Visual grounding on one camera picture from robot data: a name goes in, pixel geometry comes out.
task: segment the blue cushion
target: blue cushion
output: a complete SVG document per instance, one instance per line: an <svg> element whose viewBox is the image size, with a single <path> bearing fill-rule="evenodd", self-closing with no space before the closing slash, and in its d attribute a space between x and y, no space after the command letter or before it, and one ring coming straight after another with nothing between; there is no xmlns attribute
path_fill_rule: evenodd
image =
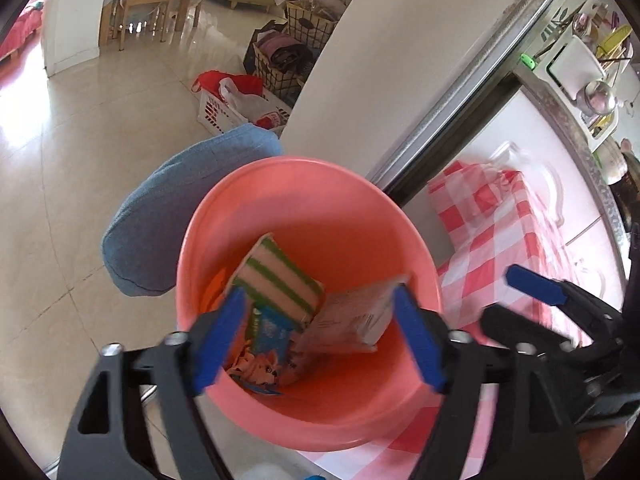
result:
<svg viewBox="0 0 640 480"><path fill-rule="evenodd" d="M244 124L166 161L124 201L102 238L113 283L128 296L171 290L182 239L205 195L237 168L281 154L273 132Z"/></svg>

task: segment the green clip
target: green clip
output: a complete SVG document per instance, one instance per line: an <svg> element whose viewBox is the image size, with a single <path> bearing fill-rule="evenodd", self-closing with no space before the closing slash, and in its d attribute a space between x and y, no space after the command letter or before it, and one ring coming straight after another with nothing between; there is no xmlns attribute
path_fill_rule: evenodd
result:
<svg viewBox="0 0 640 480"><path fill-rule="evenodd" d="M536 62L529 54L520 54L520 61L527 65L530 70L536 69Z"/></svg>

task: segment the red bag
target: red bag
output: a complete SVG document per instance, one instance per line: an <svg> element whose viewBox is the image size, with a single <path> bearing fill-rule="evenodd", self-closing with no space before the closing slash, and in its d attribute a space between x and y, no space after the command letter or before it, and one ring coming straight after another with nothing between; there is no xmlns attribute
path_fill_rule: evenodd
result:
<svg viewBox="0 0 640 480"><path fill-rule="evenodd" d="M204 88L210 94L215 95L221 101L224 101L220 95L220 81L225 78L231 78L238 87L238 90L243 94L253 94L262 97L262 79L255 75L234 75L226 74L224 72L218 72L217 70L209 70L200 74L196 81L191 85L192 92L199 92L201 88Z"/></svg>

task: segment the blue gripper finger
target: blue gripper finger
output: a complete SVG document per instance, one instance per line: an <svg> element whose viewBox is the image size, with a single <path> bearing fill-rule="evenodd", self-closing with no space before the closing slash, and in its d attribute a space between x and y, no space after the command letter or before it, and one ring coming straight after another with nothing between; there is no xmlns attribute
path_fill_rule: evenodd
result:
<svg viewBox="0 0 640 480"><path fill-rule="evenodd" d="M512 265L504 273L507 285L548 305L564 305L567 296L562 287L555 282L540 276L532 270Z"/></svg>
<svg viewBox="0 0 640 480"><path fill-rule="evenodd" d="M404 339L414 355L422 380L440 391L446 384L442 352L418 313L420 307L404 285L394 290L394 315Z"/></svg>
<svg viewBox="0 0 640 480"><path fill-rule="evenodd" d="M245 313L244 290L235 286L220 305L216 322L198 348L197 355L192 356L195 371L191 381L196 395L216 381Z"/></svg>

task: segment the metal strip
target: metal strip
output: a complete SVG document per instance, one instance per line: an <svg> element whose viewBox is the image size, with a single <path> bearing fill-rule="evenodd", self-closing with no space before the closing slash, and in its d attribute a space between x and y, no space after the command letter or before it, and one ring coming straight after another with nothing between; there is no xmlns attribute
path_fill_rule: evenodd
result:
<svg viewBox="0 0 640 480"><path fill-rule="evenodd" d="M552 0L520 0L496 32L402 144L367 175L386 189L411 164L543 15Z"/></svg>

